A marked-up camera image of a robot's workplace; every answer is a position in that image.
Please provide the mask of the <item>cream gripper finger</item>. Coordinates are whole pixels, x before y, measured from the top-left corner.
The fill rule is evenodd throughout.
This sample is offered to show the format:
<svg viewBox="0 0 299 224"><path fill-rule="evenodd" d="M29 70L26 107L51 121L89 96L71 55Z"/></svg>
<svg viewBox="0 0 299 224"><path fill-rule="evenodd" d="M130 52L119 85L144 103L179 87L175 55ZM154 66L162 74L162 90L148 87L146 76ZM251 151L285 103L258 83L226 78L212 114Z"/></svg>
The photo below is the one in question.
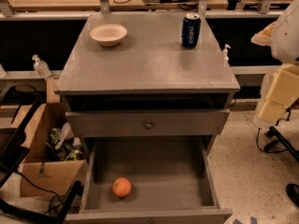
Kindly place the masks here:
<svg viewBox="0 0 299 224"><path fill-rule="evenodd" d="M259 111L258 119L266 123L276 123L298 98L299 66L283 64L273 74L273 80Z"/></svg>

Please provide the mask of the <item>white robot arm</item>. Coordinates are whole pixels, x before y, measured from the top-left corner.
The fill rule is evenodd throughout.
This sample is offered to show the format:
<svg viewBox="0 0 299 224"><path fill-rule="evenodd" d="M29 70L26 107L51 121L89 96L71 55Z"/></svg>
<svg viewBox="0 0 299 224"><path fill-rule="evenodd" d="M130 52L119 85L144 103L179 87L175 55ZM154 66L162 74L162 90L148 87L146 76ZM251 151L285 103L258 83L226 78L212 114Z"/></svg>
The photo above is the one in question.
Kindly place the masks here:
<svg viewBox="0 0 299 224"><path fill-rule="evenodd" d="M263 77L261 100L253 124L275 124L299 98L299 0L293 0L278 19L255 34L251 42L269 46L272 56L281 61L280 68Z"/></svg>

